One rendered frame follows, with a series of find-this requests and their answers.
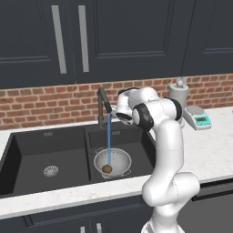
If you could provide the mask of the dark grey dishwasher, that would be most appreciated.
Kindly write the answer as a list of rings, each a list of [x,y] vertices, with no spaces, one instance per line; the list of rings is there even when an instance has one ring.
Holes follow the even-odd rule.
[[[201,184],[177,222],[185,233],[233,233],[233,178]]]

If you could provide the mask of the dark wall cupboard door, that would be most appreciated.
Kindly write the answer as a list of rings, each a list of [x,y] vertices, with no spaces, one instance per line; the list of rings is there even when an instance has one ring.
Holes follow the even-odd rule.
[[[183,76],[233,73],[233,0],[195,0]]]
[[[77,83],[180,76],[195,0],[68,0]],[[86,6],[83,72],[78,6]]]
[[[59,6],[65,74],[59,68],[52,5]],[[0,0],[0,89],[75,81],[67,0]]]

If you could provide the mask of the dark base cupboard front panel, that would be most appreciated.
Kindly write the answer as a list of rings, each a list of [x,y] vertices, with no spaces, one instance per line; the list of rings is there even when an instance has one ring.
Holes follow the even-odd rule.
[[[61,220],[62,218],[87,216],[98,211],[111,210],[114,208],[127,208],[131,205],[139,205],[142,203],[143,200],[141,196],[119,198],[71,208],[62,208],[43,213],[30,214],[23,216],[23,221],[25,226],[29,228],[37,224],[44,224],[46,222],[51,223],[52,221]]]

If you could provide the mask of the dark base cupboard door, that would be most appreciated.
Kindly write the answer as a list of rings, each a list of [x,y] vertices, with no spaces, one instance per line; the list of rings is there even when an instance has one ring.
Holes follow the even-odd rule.
[[[101,223],[102,233],[141,233],[151,218],[148,208],[132,208],[108,212],[91,218],[92,233],[97,233],[96,223]]]
[[[25,225],[22,218],[8,218],[0,220],[0,233],[80,233],[80,227],[85,227],[86,233],[91,233],[87,220],[72,220],[49,224]]]

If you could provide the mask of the white metal colander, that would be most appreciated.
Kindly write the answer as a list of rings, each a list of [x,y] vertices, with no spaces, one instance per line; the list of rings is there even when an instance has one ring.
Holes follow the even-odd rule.
[[[94,166],[103,178],[123,177],[131,173],[132,159],[123,149],[111,148],[111,167],[110,174],[102,171],[102,166],[107,165],[107,148],[101,148],[94,157]]]

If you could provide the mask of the dark grey sink faucet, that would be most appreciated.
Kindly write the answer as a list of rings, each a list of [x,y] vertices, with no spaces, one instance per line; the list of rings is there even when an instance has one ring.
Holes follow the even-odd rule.
[[[98,126],[100,128],[103,128],[107,124],[107,121],[104,119],[103,108],[105,108],[106,112],[110,114],[112,112],[112,107],[110,106],[110,103],[108,101],[108,98],[106,96],[103,87],[98,88],[97,96],[98,96]]]

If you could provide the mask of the grey kitchen scale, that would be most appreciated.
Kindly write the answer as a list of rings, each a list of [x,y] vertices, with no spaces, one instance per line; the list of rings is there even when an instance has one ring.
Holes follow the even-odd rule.
[[[208,114],[200,106],[186,106],[183,117],[195,130],[206,130],[212,127]]]

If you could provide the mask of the black double sink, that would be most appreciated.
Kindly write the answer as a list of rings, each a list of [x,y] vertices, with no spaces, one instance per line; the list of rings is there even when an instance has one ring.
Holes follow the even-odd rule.
[[[0,198],[104,182],[94,166],[94,157],[105,147],[107,130],[97,124],[12,133],[0,159]],[[128,177],[152,173],[156,149],[148,132],[114,122],[111,147],[130,155]],[[56,176],[44,176],[49,166],[58,167]]]

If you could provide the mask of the silver sink drain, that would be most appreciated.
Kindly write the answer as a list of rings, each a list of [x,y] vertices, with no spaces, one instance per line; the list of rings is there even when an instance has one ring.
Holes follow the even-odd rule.
[[[43,171],[43,174],[45,177],[54,177],[58,173],[58,167],[57,166],[49,166],[46,167]]]

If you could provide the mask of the blue water stream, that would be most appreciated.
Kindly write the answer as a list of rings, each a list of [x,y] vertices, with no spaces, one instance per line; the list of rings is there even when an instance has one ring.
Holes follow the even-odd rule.
[[[107,164],[111,166],[111,116],[107,113]]]

